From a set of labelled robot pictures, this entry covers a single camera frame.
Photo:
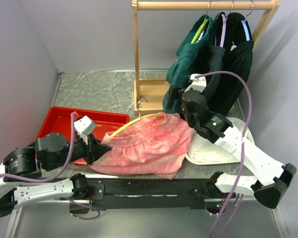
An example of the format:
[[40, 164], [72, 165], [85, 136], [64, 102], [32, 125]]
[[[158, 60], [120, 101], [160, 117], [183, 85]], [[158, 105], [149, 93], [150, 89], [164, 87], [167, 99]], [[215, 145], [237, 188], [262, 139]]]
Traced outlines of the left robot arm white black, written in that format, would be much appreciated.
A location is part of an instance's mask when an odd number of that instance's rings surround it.
[[18, 147], [0, 165], [0, 218], [27, 204], [49, 199], [84, 199], [91, 194], [86, 176], [75, 174], [56, 181], [57, 175], [42, 178], [42, 171], [60, 168], [83, 158], [92, 165], [111, 151], [92, 134], [67, 141], [64, 135], [49, 133], [26, 147]]

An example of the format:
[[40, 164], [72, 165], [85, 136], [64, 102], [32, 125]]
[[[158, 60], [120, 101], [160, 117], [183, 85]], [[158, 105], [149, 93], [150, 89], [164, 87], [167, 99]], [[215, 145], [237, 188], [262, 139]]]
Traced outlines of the yellow clothes hanger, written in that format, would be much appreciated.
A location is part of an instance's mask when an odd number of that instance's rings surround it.
[[148, 115], [144, 115], [142, 116], [141, 113], [138, 114], [138, 117], [130, 122], [128, 122], [127, 124], [123, 125], [122, 127], [120, 127], [118, 130], [116, 130], [115, 132], [113, 132], [110, 137], [113, 138], [116, 135], [118, 135], [121, 131], [125, 130], [126, 128], [128, 128], [129, 126], [143, 120], [146, 118], [150, 118], [150, 117], [159, 117], [159, 116], [163, 116], [163, 113], [159, 112], [159, 113], [154, 113], [154, 114], [148, 114]]

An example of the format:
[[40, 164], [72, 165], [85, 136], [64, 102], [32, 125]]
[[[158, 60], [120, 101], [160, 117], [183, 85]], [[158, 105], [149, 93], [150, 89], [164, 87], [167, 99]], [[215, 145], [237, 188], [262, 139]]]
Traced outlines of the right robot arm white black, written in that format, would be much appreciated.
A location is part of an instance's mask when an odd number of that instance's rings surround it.
[[195, 130], [186, 158], [193, 164], [224, 164], [239, 161], [252, 175], [215, 172], [208, 181], [210, 196], [230, 192], [254, 196], [262, 205], [275, 209], [297, 172], [291, 163], [283, 164], [249, 141], [228, 118], [209, 110], [204, 86], [185, 90], [172, 87], [166, 108], [180, 112]]

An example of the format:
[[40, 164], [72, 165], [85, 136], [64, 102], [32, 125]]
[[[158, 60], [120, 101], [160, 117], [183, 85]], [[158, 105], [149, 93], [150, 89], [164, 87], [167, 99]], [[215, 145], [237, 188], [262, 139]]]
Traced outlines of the pink patterned shorts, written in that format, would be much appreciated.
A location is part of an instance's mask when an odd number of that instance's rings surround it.
[[112, 150], [90, 168], [108, 175], [154, 174], [165, 179], [176, 176], [189, 149], [194, 130], [179, 114], [143, 119], [102, 143]]

